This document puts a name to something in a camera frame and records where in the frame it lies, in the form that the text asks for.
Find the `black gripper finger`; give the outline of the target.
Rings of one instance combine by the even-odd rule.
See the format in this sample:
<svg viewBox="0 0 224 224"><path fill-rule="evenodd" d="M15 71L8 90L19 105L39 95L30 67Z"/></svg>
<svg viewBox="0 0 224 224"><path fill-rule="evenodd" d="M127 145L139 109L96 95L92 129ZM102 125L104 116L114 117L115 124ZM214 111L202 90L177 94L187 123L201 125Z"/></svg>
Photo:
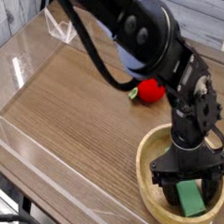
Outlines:
<svg viewBox="0 0 224 224"><path fill-rule="evenodd" d="M163 187L163 192L164 192L166 201L171 206L176 206L180 204L176 185L165 185Z"/></svg>
<svg viewBox="0 0 224 224"><path fill-rule="evenodd" d="M219 188L220 181L211 179L202 179L202 198L205 204L209 203L216 195Z"/></svg>

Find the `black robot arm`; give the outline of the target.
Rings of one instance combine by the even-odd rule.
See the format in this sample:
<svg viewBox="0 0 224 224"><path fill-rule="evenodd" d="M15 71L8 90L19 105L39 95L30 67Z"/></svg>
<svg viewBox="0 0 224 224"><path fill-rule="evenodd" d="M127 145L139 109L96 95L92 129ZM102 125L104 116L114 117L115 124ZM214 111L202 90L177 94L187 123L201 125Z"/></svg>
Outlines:
<svg viewBox="0 0 224 224"><path fill-rule="evenodd" d="M172 111L171 148L150 164L152 181L162 187L172 205L180 202L177 184L199 179L202 197L211 201L224 176L224 149L207 143L218 133L222 106L208 65L182 37L172 12L159 0L57 0L73 22L92 62L105 81L121 91L143 80L164 86ZM86 28L76 13L80 3L109 30L117 47L127 55L131 80L120 83L104 66Z"/></svg>

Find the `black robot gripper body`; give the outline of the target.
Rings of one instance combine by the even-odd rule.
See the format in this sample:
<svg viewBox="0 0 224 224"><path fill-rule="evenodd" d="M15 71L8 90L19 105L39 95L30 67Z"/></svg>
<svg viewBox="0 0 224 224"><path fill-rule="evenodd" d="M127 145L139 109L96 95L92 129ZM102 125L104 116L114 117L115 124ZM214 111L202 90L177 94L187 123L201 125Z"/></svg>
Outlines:
<svg viewBox="0 0 224 224"><path fill-rule="evenodd" d="M164 187L191 179L219 181L224 176L224 150L213 150L207 142L185 151L177 146L150 163L152 183Z"/></svg>

